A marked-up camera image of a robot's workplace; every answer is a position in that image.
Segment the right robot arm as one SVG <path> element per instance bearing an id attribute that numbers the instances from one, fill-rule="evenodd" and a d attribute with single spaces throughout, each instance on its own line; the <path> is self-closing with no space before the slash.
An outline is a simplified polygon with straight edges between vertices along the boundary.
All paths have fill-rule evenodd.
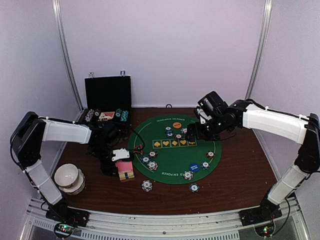
<path id="1" fill-rule="evenodd" d="M 288 116 L 282 113 L 275 113 L 257 107 L 249 100 L 250 104 L 246 111 L 241 111 L 238 115 L 254 115 L 255 110 L 267 112 L 270 115 L 280 115 L 292 118 L 295 122 L 303 121 L 299 124 L 299 130 L 305 128 L 307 123 L 299 119 L 298 113 L 290 113 L 298 116 Z M 265 191 L 273 188 L 286 174 L 291 165 L 299 156 L 300 142 L 293 141 L 286 136 L 265 131 L 258 128 L 238 128 L 234 131 L 220 132 L 221 157 L 216 175 L 210 176 L 206 180 L 201 180 L 202 184 L 213 184 L 217 181 L 213 189 L 206 189 L 200 196 L 212 197 L 211 200 L 204 200 L 204 205 L 212 211 L 234 210 L 237 208 L 255 208 L 260 205 L 261 198 L 264 198 Z M 309 175 L 309 179 L 301 182 L 299 187 L 295 187 L 295 195 L 301 208 L 305 213 L 311 209 L 320 209 L 320 172 Z M 210 201 L 217 201 L 217 206 L 210 207 Z"/>

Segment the blue beige 10 chip stack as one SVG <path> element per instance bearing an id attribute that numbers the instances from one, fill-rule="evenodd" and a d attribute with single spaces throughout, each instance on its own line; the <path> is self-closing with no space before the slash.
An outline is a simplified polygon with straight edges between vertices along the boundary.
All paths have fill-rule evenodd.
<path id="1" fill-rule="evenodd" d="M 144 180 L 141 184 L 141 188 L 145 192 L 149 192 L 153 189 L 153 184 L 150 180 Z"/>

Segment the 50 chips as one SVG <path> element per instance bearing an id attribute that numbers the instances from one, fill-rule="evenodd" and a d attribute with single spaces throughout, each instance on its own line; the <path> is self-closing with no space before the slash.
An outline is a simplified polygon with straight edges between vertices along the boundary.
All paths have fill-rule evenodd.
<path id="1" fill-rule="evenodd" d="M 165 134 L 168 138 L 173 136 L 173 129 L 170 126 L 165 127 Z"/>

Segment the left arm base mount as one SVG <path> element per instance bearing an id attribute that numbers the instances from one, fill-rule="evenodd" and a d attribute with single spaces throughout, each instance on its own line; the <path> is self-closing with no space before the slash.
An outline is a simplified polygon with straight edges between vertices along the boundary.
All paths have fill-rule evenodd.
<path id="1" fill-rule="evenodd" d="M 86 227 L 89 221 L 90 213 L 85 210 L 79 210 L 75 208 L 67 208 L 66 213 L 54 213 L 53 210 L 49 210 L 45 217 L 57 222 L 67 223 L 75 227 Z"/>

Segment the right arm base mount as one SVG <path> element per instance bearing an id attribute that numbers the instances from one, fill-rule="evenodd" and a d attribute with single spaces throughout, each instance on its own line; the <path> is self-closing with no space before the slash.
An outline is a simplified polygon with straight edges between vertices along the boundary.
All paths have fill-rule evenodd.
<path id="1" fill-rule="evenodd" d="M 274 218 L 280 218 L 282 215 L 281 210 L 275 210 L 274 212 L 269 212 L 267 210 L 263 212 L 260 207 L 245 209 L 239 212 L 240 221 L 243 227 L 271 221 Z"/>

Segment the orange big blind button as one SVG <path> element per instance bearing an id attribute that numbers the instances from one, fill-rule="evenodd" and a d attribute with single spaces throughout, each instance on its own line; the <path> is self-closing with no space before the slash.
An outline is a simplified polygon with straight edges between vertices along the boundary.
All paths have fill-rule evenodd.
<path id="1" fill-rule="evenodd" d="M 174 122 L 172 124 L 172 126 L 175 128 L 175 129 L 180 129 L 182 127 L 182 124 L 180 122 Z"/>

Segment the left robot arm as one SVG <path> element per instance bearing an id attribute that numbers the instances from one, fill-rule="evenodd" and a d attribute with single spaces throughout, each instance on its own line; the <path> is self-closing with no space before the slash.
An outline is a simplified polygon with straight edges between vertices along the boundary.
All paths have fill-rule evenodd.
<path id="1" fill-rule="evenodd" d="M 44 202 L 53 207 L 53 215 L 67 222 L 72 218 L 72 211 L 64 205 L 64 194 L 46 166 L 47 147 L 64 143 L 84 145 L 98 159 L 101 171 L 112 176 L 118 172 L 116 162 L 129 153 L 125 148 L 114 147 L 119 133 L 118 127 L 109 121 L 77 122 L 28 111 L 10 137 L 10 154 Z"/>

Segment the blue small blind button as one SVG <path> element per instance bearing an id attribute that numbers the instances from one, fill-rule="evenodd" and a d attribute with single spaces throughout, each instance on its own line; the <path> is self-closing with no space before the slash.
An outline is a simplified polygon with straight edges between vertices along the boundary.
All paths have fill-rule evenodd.
<path id="1" fill-rule="evenodd" d="M 189 170 L 193 173 L 197 173 L 200 171 L 201 167 L 199 164 L 197 163 L 191 163 L 189 166 L 188 166 Z"/>

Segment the blue green 50 chip stack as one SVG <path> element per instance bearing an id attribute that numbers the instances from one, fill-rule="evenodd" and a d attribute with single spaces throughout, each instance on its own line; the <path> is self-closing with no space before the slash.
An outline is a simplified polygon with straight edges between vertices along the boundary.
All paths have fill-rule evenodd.
<path id="1" fill-rule="evenodd" d="M 200 190 L 200 186 L 196 183 L 193 183 L 189 186 L 189 190 L 192 192 L 192 193 L 196 193 Z"/>

